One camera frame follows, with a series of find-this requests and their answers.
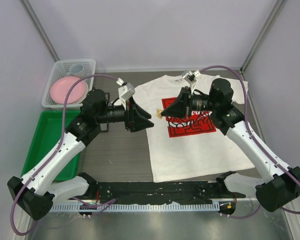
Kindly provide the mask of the gold flower brooch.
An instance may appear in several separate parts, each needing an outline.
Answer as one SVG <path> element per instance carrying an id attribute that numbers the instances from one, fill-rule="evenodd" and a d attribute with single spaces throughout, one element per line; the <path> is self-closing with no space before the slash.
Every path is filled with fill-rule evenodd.
<path id="1" fill-rule="evenodd" d="M 162 119 L 162 118 L 163 118 L 162 112 L 163 112 L 162 109 L 157 108 L 157 109 L 156 109 L 156 114 L 155 114 L 155 116 L 156 116 L 158 119 Z"/>

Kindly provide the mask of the white printed t-shirt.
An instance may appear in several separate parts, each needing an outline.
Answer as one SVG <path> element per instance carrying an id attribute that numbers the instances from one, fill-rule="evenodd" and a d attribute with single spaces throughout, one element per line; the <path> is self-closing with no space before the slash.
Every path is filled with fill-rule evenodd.
<path id="1" fill-rule="evenodd" d="M 242 150 L 217 129 L 208 111 L 193 111 L 189 119 L 156 117 L 162 99 L 175 98 L 189 84 L 181 76 L 164 75 L 136 86 L 136 103 L 151 114 L 146 129 L 153 180 L 190 179 L 254 168 Z"/>

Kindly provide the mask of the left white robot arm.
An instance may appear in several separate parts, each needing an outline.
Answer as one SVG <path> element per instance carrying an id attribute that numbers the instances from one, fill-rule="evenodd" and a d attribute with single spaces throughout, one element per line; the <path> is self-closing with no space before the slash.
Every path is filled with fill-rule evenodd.
<path id="1" fill-rule="evenodd" d="M 55 178 L 101 133 L 102 124 L 123 122 L 133 133 L 152 128 L 151 117 L 133 97 L 128 98 L 126 107 L 111 106 L 105 92 L 93 88 L 83 100 L 80 114 L 65 128 L 53 149 L 32 170 L 22 177 L 13 176 L 7 182 L 14 203 L 38 221 L 60 202 L 74 197 L 92 199 L 97 192 L 97 182 L 87 173 L 59 183 L 54 183 Z"/>

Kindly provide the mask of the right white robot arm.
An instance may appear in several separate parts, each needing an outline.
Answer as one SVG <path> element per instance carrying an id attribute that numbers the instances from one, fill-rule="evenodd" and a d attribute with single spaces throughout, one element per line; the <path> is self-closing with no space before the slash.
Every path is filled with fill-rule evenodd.
<path id="1" fill-rule="evenodd" d="M 260 178 L 229 171 L 216 181 L 216 193 L 223 198 L 240 193 L 256 198 L 274 212 L 300 196 L 300 167 L 290 167 L 256 135 L 244 115 L 233 105 L 234 91 L 228 80 L 216 78 L 209 94 L 195 94 L 183 87 L 176 100 L 161 113 L 169 118 L 187 118 L 193 111 L 210 112 L 213 125 L 233 141 L 257 169 Z"/>

